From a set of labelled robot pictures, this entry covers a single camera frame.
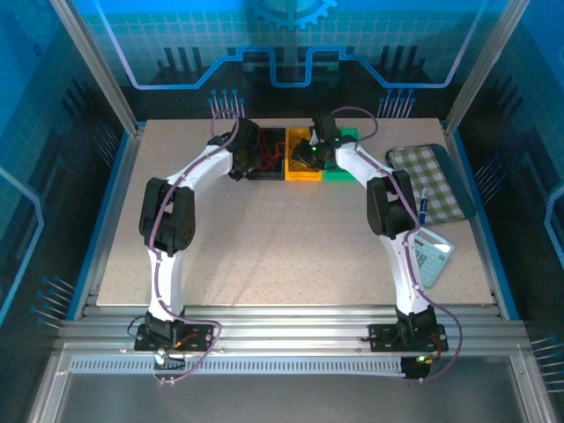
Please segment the yellow plastic bin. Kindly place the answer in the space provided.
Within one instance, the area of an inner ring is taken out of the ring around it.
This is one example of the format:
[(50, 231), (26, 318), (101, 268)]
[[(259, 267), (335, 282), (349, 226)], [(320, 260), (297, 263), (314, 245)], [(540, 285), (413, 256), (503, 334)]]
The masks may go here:
[(319, 182), (323, 179), (321, 170), (292, 159), (293, 149), (303, 140), (311, 138), (309, 128), (286, 128), (286, 151), (284, 156), (284, 174), (286, 181), (294, 182)]

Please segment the black plastic bin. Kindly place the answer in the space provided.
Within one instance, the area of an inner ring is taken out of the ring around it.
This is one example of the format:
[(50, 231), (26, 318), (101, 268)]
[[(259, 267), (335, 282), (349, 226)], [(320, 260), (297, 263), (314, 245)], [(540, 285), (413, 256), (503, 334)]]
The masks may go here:
[(284, 181), (284, 156), (286, 130), (283, 128), (261, 128), (258, 145), (262, 158), (260, 167), (249, 172), (251, 181)]

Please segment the green plastic bin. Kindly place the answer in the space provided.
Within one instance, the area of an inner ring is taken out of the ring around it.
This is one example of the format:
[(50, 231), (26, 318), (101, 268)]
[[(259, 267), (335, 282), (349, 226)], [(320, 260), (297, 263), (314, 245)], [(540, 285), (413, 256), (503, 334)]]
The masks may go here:
[[(340, 130), (343, 136), (351, 136), (354, 139), (359, 133), (354, 128), (343, 128)], [(326, 182), (356, 182), (356, 179), (347, 171), (338, 167), (334, 160), (327, 160), (323, 170), (323, 180)]]

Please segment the light green calculator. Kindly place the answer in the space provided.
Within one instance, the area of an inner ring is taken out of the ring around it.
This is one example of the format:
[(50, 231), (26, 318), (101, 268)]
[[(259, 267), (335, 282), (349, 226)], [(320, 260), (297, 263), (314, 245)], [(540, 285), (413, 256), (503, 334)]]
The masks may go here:
[(455, 246), (424, 227), (416, 234), (414, 245), (422, 284), (425, 288), (430, 288), (442, 273)]

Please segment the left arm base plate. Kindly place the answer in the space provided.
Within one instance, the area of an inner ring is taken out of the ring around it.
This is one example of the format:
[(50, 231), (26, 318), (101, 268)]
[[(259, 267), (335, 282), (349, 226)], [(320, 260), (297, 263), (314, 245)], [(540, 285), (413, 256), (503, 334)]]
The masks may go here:
[(215, 340), (214, 327), (207, 324), (188, 326), (182, 329), (177, 340), (163, 338), (146, 329), (144, 324), (137, 328), (134, 350), (136, 352), (157, 352), (159, 349), (169, 353), (205, 352)]

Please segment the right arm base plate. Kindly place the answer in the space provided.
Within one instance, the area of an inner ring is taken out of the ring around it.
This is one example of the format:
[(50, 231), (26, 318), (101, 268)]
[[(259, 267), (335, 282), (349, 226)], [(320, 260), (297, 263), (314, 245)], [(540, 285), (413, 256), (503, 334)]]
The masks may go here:
[(447, 352), (449, 341), (445, 327), (436, 324), (430, 330), (401, 332), (397, 324), (370, 324), (368, 343), (372, 353)]

